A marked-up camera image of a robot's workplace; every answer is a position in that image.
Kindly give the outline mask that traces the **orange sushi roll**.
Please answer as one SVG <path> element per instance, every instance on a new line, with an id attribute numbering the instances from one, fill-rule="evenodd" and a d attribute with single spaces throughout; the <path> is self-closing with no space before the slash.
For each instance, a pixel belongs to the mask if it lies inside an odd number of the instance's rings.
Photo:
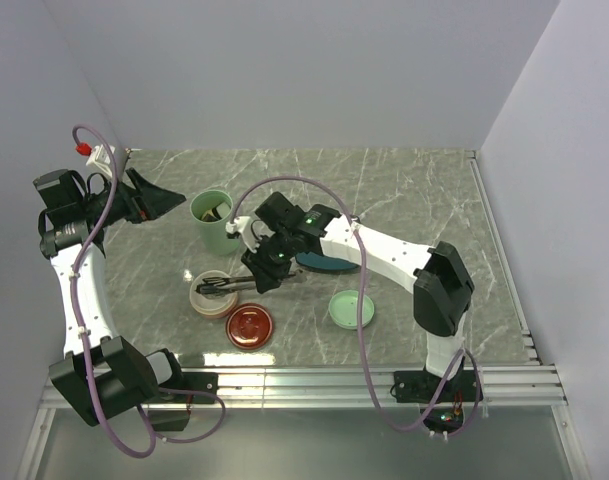
<path id="1" fill-rule="evenodd" d="M 205 211 L 200 217 L 200 220 L 203 222 L 216 222 L 220 219 L 220 215 L 213 209 Z"/>

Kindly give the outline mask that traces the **steel serving tongs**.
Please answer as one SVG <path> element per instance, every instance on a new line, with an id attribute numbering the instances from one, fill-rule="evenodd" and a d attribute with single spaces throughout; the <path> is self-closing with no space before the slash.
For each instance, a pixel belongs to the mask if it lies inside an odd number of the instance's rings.
<path id="1" fill-rule="evenodd" d="M 266 293 L 268 291 L 279 288 L 283 283 L 299 283 L 304 280 L 305 272 L 302 270 L 295 270 L 289 272 L 285 277 L 279 279 L 272 279 L 269 277 L 261 276 L 257 279 L 253 275 L 238 276 L 238 277 L 211 277 L 206 278 L 201 284 L 212 284 L 220 286 L 222 289 L 227 290 L 228 293 L 242 292 L 253 290 L 259 294 Z"/>

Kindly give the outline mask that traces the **black spiky toy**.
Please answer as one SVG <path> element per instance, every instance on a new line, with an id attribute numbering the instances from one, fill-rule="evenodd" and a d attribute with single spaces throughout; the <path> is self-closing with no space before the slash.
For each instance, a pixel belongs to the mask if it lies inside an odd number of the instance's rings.
<path id="1" fill-rule="evenodd" d="M 212 284 L 199 284 L 196 287 L 196 292 L 206 298 L 219 298 L 227 294 L 226 289 L 222 289 L 220 286 Z"/>

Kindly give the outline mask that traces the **red round lid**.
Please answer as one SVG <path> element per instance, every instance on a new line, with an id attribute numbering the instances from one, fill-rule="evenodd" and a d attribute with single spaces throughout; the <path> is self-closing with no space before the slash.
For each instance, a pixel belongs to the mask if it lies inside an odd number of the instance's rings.
<path id="1" fill-rule="evenodd" d="M 258 350 L 272 337 L 274 321 L 270 312 L 256 303 L 236 307 L 229 315 L 225 331 L 229 341 L 240 350 Z"/>

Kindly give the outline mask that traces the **white sushi roll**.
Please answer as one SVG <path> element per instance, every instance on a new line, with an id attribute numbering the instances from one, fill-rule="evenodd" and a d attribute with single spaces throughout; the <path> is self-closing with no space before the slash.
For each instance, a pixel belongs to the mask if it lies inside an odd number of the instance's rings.
<path id="1" fill-rule="evenodd" d="M 226 219 L 231 212 L 231 206 L 226 202 L 221 202 L 209 210 L 209 215 L 214 221 Z"/>

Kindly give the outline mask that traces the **green round lid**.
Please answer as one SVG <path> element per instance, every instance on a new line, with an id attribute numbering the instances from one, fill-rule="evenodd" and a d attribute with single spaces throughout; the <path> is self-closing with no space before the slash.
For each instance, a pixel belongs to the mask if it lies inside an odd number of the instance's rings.
<path id="1" fill-rule="evenodd" d="M 340 328 L 347 330 L 357 329 L 358 313 L 357 290 L 344 290 L 333 295 L 328 305 L 328 313 L 333 322 Z M 375 305 L 367 296 L 364 296 L 362 306 L 362 325 L 368 326 L 375 315 Z"/>

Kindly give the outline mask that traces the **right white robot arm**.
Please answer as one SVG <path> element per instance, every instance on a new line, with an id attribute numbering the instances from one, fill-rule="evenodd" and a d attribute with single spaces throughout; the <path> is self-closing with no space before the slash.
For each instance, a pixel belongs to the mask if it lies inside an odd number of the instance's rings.
<path id="1" fill-rule="evenodd" d="M 242 263 L 260 294 L 281 286 L 292 259 L 300 253 L 341 259 L 379 274 L 412 295 L 413 318 L 427 337 L 428 393 L 445 400 L 459 390 L 460 366 L 450 362 L 461 355 L 460 321 L 470 308 L 475 286 L 455 246 L 397 239 L 321 204 L 304 211 L 279 192 L 271 194 L 255 215 L 272 232 L 270 236 L 257 239 L 249 216 L 233 217 L 226 232 L 245 244 Z"/>

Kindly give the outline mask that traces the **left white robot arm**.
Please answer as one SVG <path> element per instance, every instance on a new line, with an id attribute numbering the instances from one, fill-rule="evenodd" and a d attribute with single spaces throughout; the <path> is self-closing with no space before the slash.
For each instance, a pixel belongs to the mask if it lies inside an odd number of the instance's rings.
<path id="1" fill-rule="evenodd" d="M 90 426 L 95 408 L 113 418 L 155 397 L 180 399 L 187 379 L 167 349 L 143 355 L 117 332 L 105 288 L 104 229 L 120 220 L 152 221 L 185 201 L 158 187 L 135 169 L 128 183 L 106 182 L 101 192 L 74 170 L 42 175 L 33 185 L 45 204 L 38 217 L 40 251 L 58 278 L 66 335 L 63 360 L 49 378 L 69 405 Z"/>

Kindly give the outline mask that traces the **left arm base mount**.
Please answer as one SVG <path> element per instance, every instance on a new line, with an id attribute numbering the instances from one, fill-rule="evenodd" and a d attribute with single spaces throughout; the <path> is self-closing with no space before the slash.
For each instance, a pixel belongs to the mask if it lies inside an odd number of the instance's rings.
<path id="1" fill-rule="evenodd" d="M 184 372 L 180 380 L 167 382 L 151 403 L 171 404 L 174 408 L 148 409 L 153 430 L 159 434 L 183 432 L 195 406 L 219 404 L 215 399 L 217 390 L 218 374 L 212 372 Z"/>

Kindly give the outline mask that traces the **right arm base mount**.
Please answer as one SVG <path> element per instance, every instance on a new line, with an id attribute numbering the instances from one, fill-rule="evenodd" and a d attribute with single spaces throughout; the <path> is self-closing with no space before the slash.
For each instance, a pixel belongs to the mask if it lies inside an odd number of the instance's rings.
<path id="1" fill-rule="evenodd" d="M 423 415 L 436 391 L 436 405 L 422 421 L 429 433 L 450 437 L 473 419 L 484 400 L 482 382 L 473 370 L 460 368 L 455 376 L 439 389 L 441 379 L 427 371 L 398 370 L 393 373 L 389 394 L 398 404 L 421 404 Z"/>

